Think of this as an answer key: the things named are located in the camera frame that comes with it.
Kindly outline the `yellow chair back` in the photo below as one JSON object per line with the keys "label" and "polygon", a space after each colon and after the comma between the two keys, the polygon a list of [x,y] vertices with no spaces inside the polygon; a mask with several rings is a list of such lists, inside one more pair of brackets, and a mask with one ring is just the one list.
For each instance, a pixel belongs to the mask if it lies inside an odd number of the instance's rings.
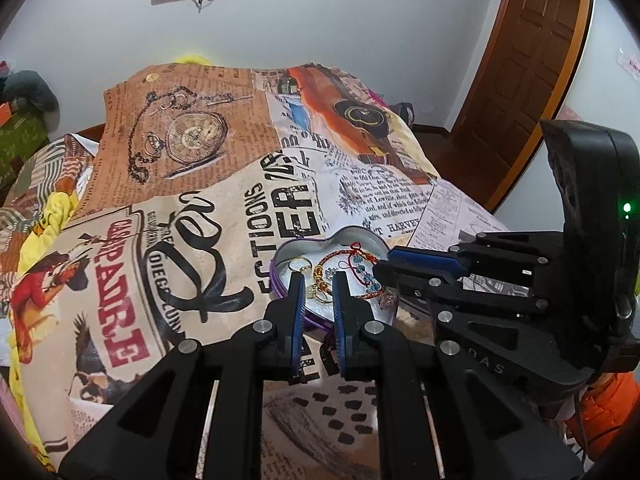
{"label": "yellow chair back", "polygon": [[181,55],[175,59],[175,62],[178,64],[189,64],[189,65],[198,65],[198,66],[213,65],[213,63],[210,62],[208,58],[204,58],[204,56],[197,55],[197,54]]}

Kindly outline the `purple heart-shaped tin box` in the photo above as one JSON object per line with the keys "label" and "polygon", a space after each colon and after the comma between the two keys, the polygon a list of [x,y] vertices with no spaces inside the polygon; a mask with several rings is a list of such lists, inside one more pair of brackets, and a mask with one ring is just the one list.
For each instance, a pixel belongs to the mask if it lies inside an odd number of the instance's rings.
{"label": "purple heart-shaped tin box", "polygon": [[392,324],[398,295],[382,285],[374,266],[388,256],[390,248],[381,237],[360,226],[346,226],[320,238],[300,238],[284,243],[270,264],[273,293],[282,298],[288,292],[292,274],[302,274],[306,294],[305,322],[328,332],[334,322],[334,275],[346,275],[350,294],[367,301],[376,320]]}

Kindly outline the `newspaper print bed blanket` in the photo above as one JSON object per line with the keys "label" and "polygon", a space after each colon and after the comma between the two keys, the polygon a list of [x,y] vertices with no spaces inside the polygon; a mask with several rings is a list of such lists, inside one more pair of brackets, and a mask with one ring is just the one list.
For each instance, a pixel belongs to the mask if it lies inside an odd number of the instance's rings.
{"label": "newspaper print bed blanket", "polygon": [[155,65],[104,100],[67,226],[26,273],[1,269],[10,388],[46,471],[181,341],[261,318],[284,243],[360,226],[443,250],[501,229],[336,68]]}

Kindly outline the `grey stuffed pillow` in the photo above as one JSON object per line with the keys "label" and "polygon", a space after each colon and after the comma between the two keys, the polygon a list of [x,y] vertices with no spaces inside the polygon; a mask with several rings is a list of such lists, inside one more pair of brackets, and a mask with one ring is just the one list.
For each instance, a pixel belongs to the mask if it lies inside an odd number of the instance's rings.
{"label": "grey stuffed pillow", "polygon": [[12,110],[36,110],[47,132],[58,128],[60,112],[58,99],[49,85],[34,70],[19,70],[1,79],[1,103]]}

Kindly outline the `dark blue bag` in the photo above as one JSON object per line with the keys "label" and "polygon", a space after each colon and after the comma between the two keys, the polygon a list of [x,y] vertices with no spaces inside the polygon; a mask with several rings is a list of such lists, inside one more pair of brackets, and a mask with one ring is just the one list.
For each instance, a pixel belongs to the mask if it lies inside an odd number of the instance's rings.
{"label": "dark blue bag", "polygon": [[407,126],[412,129],[414,124],[414,109],[409,102],[400,102],[390,106],[390,109],[398,115]]}

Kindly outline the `striped patchwork quilt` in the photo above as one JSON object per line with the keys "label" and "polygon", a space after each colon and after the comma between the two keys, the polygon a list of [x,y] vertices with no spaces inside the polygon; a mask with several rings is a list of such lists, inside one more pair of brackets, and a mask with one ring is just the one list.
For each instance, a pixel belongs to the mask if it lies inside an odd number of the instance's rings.
{"label": "striped patchwork quilt", "polygon": [[18,250],[54,192],[82,199],[94,155],[77,136],[66,134],[24,163],[1,205],[1,269],[17,267]]}

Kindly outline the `yellow cloth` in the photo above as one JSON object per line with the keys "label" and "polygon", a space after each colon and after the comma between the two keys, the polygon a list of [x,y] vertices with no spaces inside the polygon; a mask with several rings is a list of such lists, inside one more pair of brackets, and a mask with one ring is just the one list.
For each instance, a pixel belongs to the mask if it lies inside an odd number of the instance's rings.
{"label": "yellow cloth", "polygon": [[17,273],[26,273],[52,246],[79,205],[76,191],[54,192],[20,249]]}

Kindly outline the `brown wooden door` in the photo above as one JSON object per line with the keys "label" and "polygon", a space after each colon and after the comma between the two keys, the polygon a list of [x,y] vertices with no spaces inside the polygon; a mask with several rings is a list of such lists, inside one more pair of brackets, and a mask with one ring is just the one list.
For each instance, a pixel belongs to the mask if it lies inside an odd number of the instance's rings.
{"label": "brown wooden door", "polygon": [[452,129],[470,163],[458,188],[496,210],[541,142],[570,85],[592,0],[500,0],[480,66]]}

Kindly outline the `green patterned cloth bin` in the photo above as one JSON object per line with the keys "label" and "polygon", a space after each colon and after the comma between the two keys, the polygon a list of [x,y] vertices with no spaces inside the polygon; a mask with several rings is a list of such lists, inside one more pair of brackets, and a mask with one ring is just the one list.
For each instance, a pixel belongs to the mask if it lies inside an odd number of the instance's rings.
{"label": "green patterned cloth bin", "polygon": [[12,184],[21,166],[48,143],[47,126],[39,110],[28,108],[13,115],[1,127],[1,187]]}

